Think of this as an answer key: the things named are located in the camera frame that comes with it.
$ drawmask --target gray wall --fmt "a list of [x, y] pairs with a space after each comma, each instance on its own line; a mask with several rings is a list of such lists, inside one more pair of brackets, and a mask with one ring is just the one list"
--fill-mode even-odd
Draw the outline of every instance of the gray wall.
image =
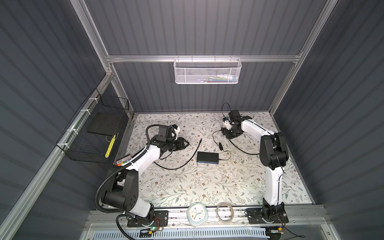
[[[2, 222], [105, 72], [69, 1], [6, 0], [0, 1], [0, 12]], [[38, 200], [50, 205], [35, 205], [20, 231], [33, 231], [37, 225], [58, 229], [62, 224], [53, 225], [48, 216], [54, 211], [63, 221], [81, 222], [76, 211], [89, 209], [84, 195], [94, 191], [93, 180], [100, 181], [103, 171], [102, 165], [64, 159]], [[39, 218], [31, 223], [31, 216]]]
[[342, 239], [384, 226], [384, 2], [339, 1], [275, 118]]
[[[110, 55], [292, 55], [324, 0], [86, 3]], [[269, 109], [291, 63], [243, 63], [238, 84], [184, 86], [172, 64], [115, 66], [135, 112], [219, 111], [226, 101], [253, 111]]]
[[135, 112], [168, 112], [268, 110], [292, 63], [243, 63], [238, 84], [209, 85], [176, 84], [173, 63], [114, 66]]

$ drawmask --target floral patterned table surface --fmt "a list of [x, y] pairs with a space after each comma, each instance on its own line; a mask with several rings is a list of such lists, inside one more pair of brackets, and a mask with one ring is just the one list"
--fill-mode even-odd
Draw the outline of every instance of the floral patterned table surface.
[[[269, 113], [241, 113], [251, 116], [265, 128], [277, 131]], [[218, 149], [212, 139], [212, 133], [222, 125], [221, 113], [172, 113], [172, 114], [139, 114], [136, 118], [127, 153], [134, 154], [147, 143], [145, 129], [151, 124], [172, 125], [181, 127], [180, 137], [190, 142], [186, 149], [171, 154], [164, 160], [156, 162], [161, 166], [176, 168], [184, 164], [196, 150], [200, 138], [203, 139], [199, 151], [218, 152], [219, 158], [227, 159], [216, 164], [197, 163], [197, 154], [183, 168], [165, 170], [155, 164], [150, 165], [139, 177], [139, 193], [144, 200], [157, 207], [189, 206], [194, 202], [202, 202], [207, 206], [215, 206], [220, 202], [231, 205], [257, 205], [262, 203], [265, 192], [265, 170], [258, 156], [244, 154], [236, 149], [220, 133], [215, 133], [217, 143], [223, 144], [225, 152]], [[157, 134], [157, 127], [149, 130], [152, 137]], [[232, 140], [239, 148], [251, 153], [258, 153], [259, 142], [249, 134], [242, 134]], [[283, 200], [286, 204], [312, 203], [303, 183], [292, 164], [287, 162], [284, 168]]]

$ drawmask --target clock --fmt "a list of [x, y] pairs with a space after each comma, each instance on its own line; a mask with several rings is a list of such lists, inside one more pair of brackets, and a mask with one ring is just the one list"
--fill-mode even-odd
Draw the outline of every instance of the clock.
[[187, 210], [187, 219], [191, 226], [199, 226], [208, 219], [207, 208], [201, 202], [192, 204]]

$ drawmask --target white bottle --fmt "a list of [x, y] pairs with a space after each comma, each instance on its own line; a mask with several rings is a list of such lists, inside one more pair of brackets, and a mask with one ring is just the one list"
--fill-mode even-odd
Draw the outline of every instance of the white bottle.
[[236, 75], [220, 74], [220, 75], [217, 75], [217, 77], [227, 79], [231, 82], [237, 82], [237, 76]]

